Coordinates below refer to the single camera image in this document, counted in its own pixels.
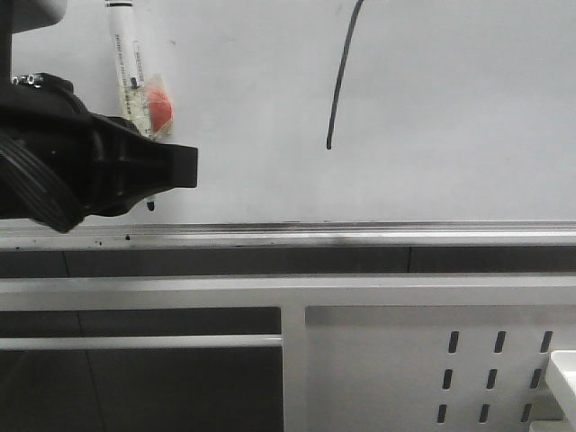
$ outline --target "whiteboard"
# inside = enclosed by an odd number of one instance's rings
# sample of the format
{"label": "whiteboard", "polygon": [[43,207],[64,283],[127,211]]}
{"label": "whiteboard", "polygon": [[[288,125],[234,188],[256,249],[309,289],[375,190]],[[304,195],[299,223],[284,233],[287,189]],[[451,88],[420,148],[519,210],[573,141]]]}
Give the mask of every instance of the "whiteboard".
{"label": "whiteboard", "polygon": [[[366,0],[327,151],[355,2],[135,1],[199,185],[87,223],[576,220],[576,2]],[[15,35],[31,71],[118,114],[104,1]]]}

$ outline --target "black marker line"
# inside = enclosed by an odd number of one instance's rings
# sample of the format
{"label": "black marker line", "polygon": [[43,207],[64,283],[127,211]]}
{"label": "black marker line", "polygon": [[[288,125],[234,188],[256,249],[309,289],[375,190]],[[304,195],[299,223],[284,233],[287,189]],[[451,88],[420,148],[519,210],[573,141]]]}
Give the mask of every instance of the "black marker line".
{"label": "black marker line", "polygon": [[342,78],[344,78],[344,70],[346,69],[346,63],[348,60],[348,52],[350,51],[350,44],[352,42],[354,28],[356,27],[356,21],[358,21],[358,15],[360,14],[360,9],[362,8],[363,2],[364,0],[358,0],[356,2],[354,11],[352,12],[352,17],[350,18],[350,24],[348,25],[348,33],[346,35],[346,41],[344,42],[344,51],[342,52],[342,59],[340,60],[340,69],[338,70],[338,75],[336,78],[334,98],[332,99],[332,111],[330,113],[330,123],[328,125],[328,136],[326,138],[326,149],[328,150],[332,149],[332,135],[334,135],[334,122],[336,121],[338,100],[340,98],[340,89],[342,88]]}

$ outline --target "black panel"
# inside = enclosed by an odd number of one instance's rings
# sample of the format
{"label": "black panel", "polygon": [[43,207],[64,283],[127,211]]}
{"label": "black panel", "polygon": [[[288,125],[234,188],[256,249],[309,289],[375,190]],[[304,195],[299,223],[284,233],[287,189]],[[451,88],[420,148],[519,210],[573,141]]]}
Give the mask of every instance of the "black panel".
{"label": "black panel", "polygon": [[280,334],[280,309],[97,310],[79,312],[85,336]]}
{"label": "black panel", "polygon": [[0,312],[0,338],[81,336],[75,312]]}
{"label": "black panel", "polygon": [[576,247],[414,247],[413,273],[576,271]]}
{"label": "black panel", "polygon": [[0,278],[67,275],[62,252],[0,252]]}
{"label": "black panel", "polygon": [[0,430],[104,432],[86,353],[1,353]]}
{"label": "black panel", "polygon": [[405,273],[407,247],[295,247],[66,252],[70,275]]}
{"label": "black panel", "polygon": [[281,348],[89,355],[107,432],[283,430]]}

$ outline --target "whiteboard marker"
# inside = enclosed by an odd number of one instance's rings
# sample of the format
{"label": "whiteboard marker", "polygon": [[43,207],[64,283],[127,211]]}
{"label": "whiteboard marker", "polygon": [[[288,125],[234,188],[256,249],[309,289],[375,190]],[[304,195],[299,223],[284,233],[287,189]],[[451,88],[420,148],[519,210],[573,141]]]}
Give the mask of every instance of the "whiteboard marker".
{"label": "whiteboard marker", "polygon": [[[105,3],[115,50],[122,116],[134,123],[142,135],[152,138],[148,97],[143,88],[144,68],[136,32],[134,4],[132,0],[105,0]],[[154,201],[154,196],[146,201],[151,211],[154,210]]]}

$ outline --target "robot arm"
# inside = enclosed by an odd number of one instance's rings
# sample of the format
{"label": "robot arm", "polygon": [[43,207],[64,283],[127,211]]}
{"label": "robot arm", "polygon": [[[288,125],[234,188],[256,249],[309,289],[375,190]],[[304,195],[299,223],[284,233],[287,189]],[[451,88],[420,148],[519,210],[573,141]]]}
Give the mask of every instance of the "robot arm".
{"label": "robot arm", "polygon": [[62,78],[10,82],[9,49],[1,56],[0,219],[68,232],[87,215],[118,216],[152,194],[196,187],[197,148],[159,144],[129,121],[89,112]]}

